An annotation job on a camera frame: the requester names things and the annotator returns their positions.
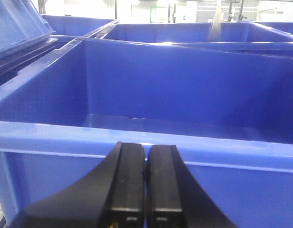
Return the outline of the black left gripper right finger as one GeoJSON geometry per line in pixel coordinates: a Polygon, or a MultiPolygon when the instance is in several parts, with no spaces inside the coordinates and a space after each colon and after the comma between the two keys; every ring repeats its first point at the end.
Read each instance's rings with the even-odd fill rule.
{"type": "Polygon", "coordinates": [[[147,159],[149,228],[234,228],[195,180],[174,145],[153,145],[147,159]]]}

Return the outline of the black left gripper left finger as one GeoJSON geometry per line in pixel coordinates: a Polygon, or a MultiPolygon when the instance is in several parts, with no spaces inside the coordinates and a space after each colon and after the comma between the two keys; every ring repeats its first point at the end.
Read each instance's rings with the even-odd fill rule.
{"type": "Polygon", "coordinates": [[[12,228],[142,228],[145,151],[118,142],[105,159],[65,189],[24,207],[12,228]]]}

